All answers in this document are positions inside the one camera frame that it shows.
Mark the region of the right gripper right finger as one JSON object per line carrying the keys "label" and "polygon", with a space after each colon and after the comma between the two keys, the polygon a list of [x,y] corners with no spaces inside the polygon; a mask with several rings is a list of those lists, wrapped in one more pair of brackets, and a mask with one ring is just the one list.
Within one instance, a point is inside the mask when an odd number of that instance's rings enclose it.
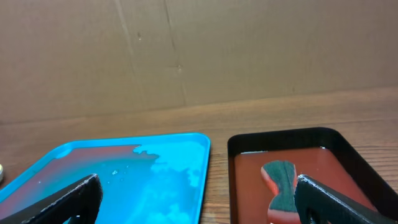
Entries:
{"label": "right gripper right finger", "polygon": [[294,202],[301,224],[397,224],[304,174],[297,177]]}

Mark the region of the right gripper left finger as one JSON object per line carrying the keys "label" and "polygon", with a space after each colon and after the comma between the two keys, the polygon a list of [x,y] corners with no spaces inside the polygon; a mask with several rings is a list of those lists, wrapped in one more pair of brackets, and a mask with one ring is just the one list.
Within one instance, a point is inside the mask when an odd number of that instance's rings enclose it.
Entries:
{"label": "right gripper left finger", "polygon": [[100,179],[97,174],[90,174],[3,218],[1,224],[94,224],[102,198]]}

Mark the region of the red and black sponge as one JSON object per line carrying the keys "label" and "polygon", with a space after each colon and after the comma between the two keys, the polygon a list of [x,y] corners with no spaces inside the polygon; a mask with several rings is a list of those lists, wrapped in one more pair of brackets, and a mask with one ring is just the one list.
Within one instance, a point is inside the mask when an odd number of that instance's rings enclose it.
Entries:
{"label": "red and black sponge", "polygon": [[294,201],[297,186],[295,165],[289,161],[272,161],[262,166],[261,176],[274,195],[267,211],[268,222],[301,224]]}

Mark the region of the green plate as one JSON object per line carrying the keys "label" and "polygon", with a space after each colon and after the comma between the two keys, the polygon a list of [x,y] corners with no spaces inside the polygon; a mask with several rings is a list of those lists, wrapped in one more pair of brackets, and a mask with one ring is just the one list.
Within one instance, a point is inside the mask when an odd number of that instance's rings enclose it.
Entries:
{"label": "green plate", "polygon": [[4,168],[3,166],[0,164],[0,182],[2,182],[4,178]]}

